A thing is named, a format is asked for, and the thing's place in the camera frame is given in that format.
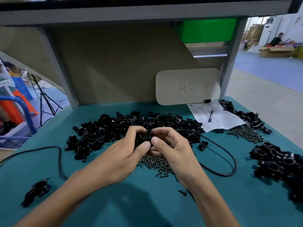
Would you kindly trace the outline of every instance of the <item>tripod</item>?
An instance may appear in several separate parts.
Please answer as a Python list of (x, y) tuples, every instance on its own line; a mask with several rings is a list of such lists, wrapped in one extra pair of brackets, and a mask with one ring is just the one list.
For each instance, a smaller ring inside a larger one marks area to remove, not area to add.
[[(36, 85), (38, 86), (39, 88), (39, 91), (40, 91), (40, 126), (42, 126), (42, 114), (43, 113), (46, 113), (46, 114), (50, 114), (50, 115), (55, 115), (58, 111), (59, 108), (62, 109), (62, 107), (57, 104), (51, 97), (49, 97), (43, 90), (42, 88), (40, 87), (38, 81), (36, 80), (35, 76), (32, 74), (32, 77), (33, 77), (33, 80), (34, 82), (36, 83)], [(51, 113), (49, 112), (45, 112), (44, 110), (42, 110), (42, 97), (44, 98), (45, 102), (47, 103), (47, 106), (49, 107)], [(58, 108), (55, 110), (53, 105), (49, 102), (49, 101), (52, 101), (53, 103), (55, 103)]]

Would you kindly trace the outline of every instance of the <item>black pen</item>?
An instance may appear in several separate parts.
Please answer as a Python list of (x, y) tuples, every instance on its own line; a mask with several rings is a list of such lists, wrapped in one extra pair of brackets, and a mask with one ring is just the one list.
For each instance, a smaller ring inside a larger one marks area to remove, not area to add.
[(210, 112), (210, 117), (209, 117), (209, 120), (208, 120), (208, 122), (211, 122), (211, 118), (212, 118), (212, 114), (214, 113), (214, 110), (212, 110), (211, 112)]

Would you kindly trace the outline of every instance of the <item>teal table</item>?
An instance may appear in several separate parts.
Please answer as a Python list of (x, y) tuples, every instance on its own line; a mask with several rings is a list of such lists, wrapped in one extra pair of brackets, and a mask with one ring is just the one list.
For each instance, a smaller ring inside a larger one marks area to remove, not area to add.
[[(247, 111), (230, 97), (237, 110)], [(39, 129), (17, 151), (24, 151), (44, 146), (65, 147), (66, 139), (74, 135), (72, 126), (80, 126), (89, 120), (95, 121), (100, 114), (115, 116), (119, 111), (129, 114), (140, 111), (145, 115), (155, 113), (180, 114), (194, 118), (186, 105), (160, 106), (157, 103), (120, 103), (99, 104), (78, 107), (75, 110), (64, 108), (49, 123)], [(205, 134), (210, 139), (229, 150), (237, 160), (238, 171), (232, 177), (223, 178), (207, 172), (229, 208), (241, 226), (302, 226), (303, 205), (288, 200), (287, 187), (282, 182), (271, 179), (258, 179), (253, 175), (257, 167), (256, 160), (246, 160), (255, 144), (244, 138), (227, 134)], [(271, 135), (262, 134), (281, 147), (284, 151), (303, 154), (302, 150), (277, 131)], [(110, 144), (93, 152), (88, 162), (100, 155)], [(203, 152), (193, 147), (200, 162), (218, 172), (229, 173), (233, 169), (232, 159), (213, 144)], [(87, 163), (74, 160), (73, 152), (64, 152), (63, 171), (71, 175)], [(91, 195), (66, 221), (64, 226), (110, 226), (110, 227), (181, 227), (204, 226), (198, 209), (188, 195), (178, 192), (183, 189), (172, 175), (168, 178), (156, 178), (156, 171), (137, 167), (123, 182), (103, 188)], [(29, 208), (22, 208), (20, 203), (31, 185), (50, 177), (51, 191), (48, 195), (35, 200)], [(40, 202), (60, 187), (64, 180), (59, 178), (58, 151), (46, 149), (16, 156), (0, 167), (0, 226), (12, 226), (19, 219), (33, 210)]]

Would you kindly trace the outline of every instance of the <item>blue crate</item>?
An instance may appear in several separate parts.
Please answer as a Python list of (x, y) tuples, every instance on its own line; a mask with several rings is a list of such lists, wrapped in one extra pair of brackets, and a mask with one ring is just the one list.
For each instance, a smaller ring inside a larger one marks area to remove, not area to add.
[(12, 77), (13, 81), (15, 82), (16, 88), (20, 91), (22, 95), (25, 96), (25, 98), (28, 101), (33, 100), (32, 94), (29, 92), (27, 86), (23, 82), (23, 79), (21, 77)]

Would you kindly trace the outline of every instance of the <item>handwritten number 44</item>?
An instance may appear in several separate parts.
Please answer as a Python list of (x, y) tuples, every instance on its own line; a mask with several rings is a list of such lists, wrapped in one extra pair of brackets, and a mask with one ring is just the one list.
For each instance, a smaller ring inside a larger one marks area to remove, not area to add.
[[(183, 92), (185, 94), (185, 88), (187, 88), (187, 86), (185, 86), (185, 83), (183, 83), (183, 84), (182, 83), (183, 82), (181, 82), (181, 84), (180, 84), (179, 90), (183, 90)], [(192, 84), (192, 83), (189, 84), (189, 89), (192, 90), (193, 93), (195, 93), (195, 88), (197, 88), (197, 87), (195, 87), (195, 84)]]

